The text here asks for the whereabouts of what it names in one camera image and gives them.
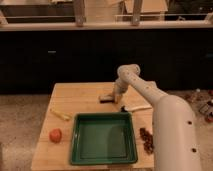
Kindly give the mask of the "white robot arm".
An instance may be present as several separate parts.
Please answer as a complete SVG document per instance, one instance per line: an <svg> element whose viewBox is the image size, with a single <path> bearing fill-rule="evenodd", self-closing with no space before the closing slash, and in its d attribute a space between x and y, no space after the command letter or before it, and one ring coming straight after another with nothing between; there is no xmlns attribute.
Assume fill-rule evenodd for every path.
<svg viewBox="0 0 213 171"><path fill-rule="evenodd" d="M153 107L154 171L202 171L192 108L139 74L137 64L120 66L113 94L118 98L132 86Z"/></svg>

